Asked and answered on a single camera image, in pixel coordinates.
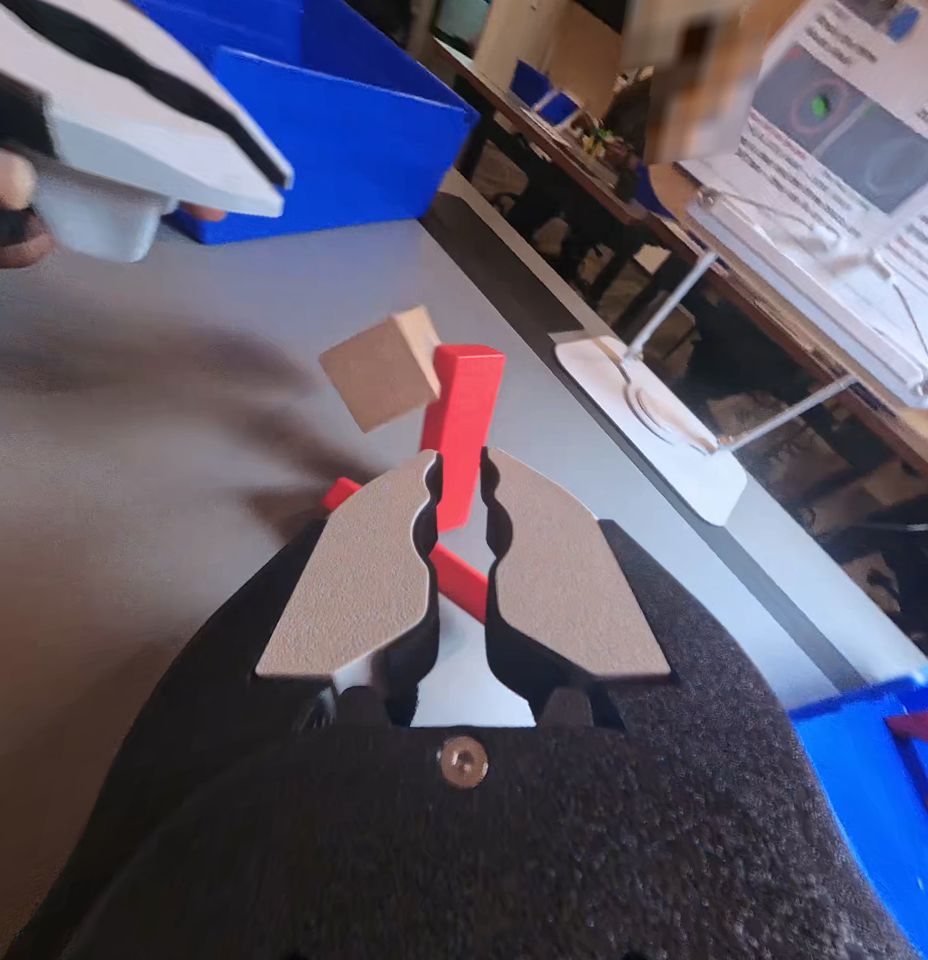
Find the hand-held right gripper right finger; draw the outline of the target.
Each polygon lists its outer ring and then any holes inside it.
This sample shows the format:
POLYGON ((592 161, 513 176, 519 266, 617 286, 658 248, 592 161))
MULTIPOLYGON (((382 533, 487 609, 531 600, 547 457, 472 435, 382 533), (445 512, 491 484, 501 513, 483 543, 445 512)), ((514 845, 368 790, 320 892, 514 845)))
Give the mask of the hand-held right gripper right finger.
POLYGON ((670 665, 597 516, 500 448, 482 451, 492 615, 583 679, 668 676, 670 665))

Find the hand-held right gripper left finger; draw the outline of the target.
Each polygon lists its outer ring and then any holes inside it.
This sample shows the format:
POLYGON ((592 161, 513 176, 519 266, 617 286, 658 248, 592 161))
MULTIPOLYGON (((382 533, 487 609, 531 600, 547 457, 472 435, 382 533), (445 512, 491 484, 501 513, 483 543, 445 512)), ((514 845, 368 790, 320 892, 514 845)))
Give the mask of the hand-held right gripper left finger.
POLYGON ((430 554, 442 490, 442 457, 423 450, 337 506, 255 673, 269 679, 423 679, 439 649, 430 554))

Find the red wooden plank block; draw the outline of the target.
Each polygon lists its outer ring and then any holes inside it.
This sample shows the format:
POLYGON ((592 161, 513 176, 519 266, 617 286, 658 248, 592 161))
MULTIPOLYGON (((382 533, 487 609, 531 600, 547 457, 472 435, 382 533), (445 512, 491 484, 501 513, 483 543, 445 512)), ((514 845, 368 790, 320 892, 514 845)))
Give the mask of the red wooden plank block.
POLYGON ((443 459, 443 493, 437 507, 440 533, 465 526, 480 478, 506 355, 480 344, 442 344, 434 354, 441 394, 426 408, 422 450, 443 459))
MULTIPOLYGON (((321 498, 322 506, 334 511, 361 489, 346 477, 338 478, 321 498)), ((480 624, 485 624, 489 582, 486 574, 438 542, 430 553, 437 574, 439 593, 480 624)))

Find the blue plastic bin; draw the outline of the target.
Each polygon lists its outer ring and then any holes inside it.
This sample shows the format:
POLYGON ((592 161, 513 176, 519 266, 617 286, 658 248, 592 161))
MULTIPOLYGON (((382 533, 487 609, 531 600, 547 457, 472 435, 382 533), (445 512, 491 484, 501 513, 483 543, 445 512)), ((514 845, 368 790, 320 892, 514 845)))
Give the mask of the blue plastic bin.
POLYGON ((523 59, 517 60, 509 89, 531 114, 553 127, 570 122, 581 108, 578 99, 523 59))
MULTIPOLYGON (((928 709, 928 665, 790 711, 832 813, 867 879, 928 958, 928 814, 909 743, 886 717, 928 709)), ((919 758, 928 777, 928 753, 919 758)))
POLYGON ((477 111, 341 1, 143 1, 293 166, 277 219, 172 216, 207 246, 417 219, 477 111))

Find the natural wood arch block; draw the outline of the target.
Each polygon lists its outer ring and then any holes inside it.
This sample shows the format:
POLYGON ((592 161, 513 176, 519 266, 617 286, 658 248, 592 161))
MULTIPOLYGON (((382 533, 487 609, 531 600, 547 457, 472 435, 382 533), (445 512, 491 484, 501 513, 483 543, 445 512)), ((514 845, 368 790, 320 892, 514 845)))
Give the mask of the natural wood arch block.
POLYGON ((363 433, 440 399, 434 356, 441 340, 424 306, 385 318, 319 356, 319 364, 363 433))

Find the person's left hand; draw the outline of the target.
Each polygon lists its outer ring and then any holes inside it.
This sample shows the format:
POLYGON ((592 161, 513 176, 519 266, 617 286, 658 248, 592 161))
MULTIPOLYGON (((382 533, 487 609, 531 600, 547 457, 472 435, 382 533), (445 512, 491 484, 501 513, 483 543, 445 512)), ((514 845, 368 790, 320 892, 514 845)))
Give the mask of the person's left hand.
POLYGON ((24 269, 54 248, 48 227, 33 208, 36 172, 21 155, 0 149, 0 269, 24 269))

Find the white document stand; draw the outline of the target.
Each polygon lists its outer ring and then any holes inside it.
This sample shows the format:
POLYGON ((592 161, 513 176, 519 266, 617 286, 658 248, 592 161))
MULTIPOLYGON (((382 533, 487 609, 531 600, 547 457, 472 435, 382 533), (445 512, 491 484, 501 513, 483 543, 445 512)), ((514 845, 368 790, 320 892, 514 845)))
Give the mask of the white document stand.
POLYGON ((928 409, 928 295, 872 250, 839 256, 824 226, 781 205, 782 194, 735 157, 767 44, 742 2, 630 2, 622 68, 651 66, 638 100, 647 172, 674 164, 695 182, 673 213, 701 251, 631 342, 614 335, 559 344, 556 358, 687 506, 722 526, 745 487, 734 452, 859 381, 912 410, 928 409), (736 437, 718 438, 642 360, 646 342, 711 267, 724 263, 805 320, 851 362, 809 397, 736 437))

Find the wooden desk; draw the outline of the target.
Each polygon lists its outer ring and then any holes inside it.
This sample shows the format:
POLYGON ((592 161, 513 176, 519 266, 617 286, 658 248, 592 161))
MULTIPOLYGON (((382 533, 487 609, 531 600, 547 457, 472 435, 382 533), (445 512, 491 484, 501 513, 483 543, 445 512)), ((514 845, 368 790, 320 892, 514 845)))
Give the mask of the wooden desk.
MULTIPOLYGON (((452 89, 478 111, 477 125, 458 160, 458 168, 471 180, 487 144, 516 163, 529 176, 538 191, 546 191, 551 202, 559 202, 580 223, 578 234, 589 231, 613 239, 613 256, 593 281, 581 281, 580 264, 584 252, 560 254, 554 261, 557 273, 582 294, 592 308, 600 305, 615 278, 637 257, 629 250, 638 235, 646 234, 652 246, 668 252, 661 267, 650 274, 638 294, 611 324, 617 333, 634 333, 639 319, 649 318, 651 306, 661 306, 664 293, 676 288, 676 281, 689 271, 695 237, 687 227, 679 226, 673 213, 683 212, 691 196, 690 180, 676 169, 657 165, 648 174, 647 185, 638 186, 632 177, 632 198, 620 198, 584 162, 575 158, 570 146, 555 134, 546 132, 535 121, 530 108, 510 90, 502 90, 478 77, 470 59, 433 38, 427 53, 449 70, 452 89)), ((744 333, 774 358, 785 358, 783 385, 821 386, 837 373, 830 354, 822 348, 802 342, 795 323, 787 320, 782 309, 761 298, 752 282, 729 268, 714 266, 706 274, 705 287, 717 301, 706 309, 712 315, 742 320, 744 333)), ((827 441, 838 438, 835 452, 849 467, 865 464, 855 450, 867 445, 887 453, 905 464, 909 472, 923 477, 928 484, 928 438, 914 429, 903 414, 892 412, 861 385, 843 392, 837 404, 847 412, 843 421, 825 421, 825 415, 810 414, 810 426, 825 429, 827 441)))

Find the printed instruction sheet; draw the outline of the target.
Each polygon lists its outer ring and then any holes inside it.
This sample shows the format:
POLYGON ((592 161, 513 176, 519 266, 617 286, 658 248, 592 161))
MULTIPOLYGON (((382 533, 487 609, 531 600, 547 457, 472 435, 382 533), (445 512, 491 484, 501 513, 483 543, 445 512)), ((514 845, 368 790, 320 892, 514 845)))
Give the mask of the printed instruction sheet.
POLYGON ((928 295, 928 2, 807 2, 775 36, 735 157, 838 255, 928 295))

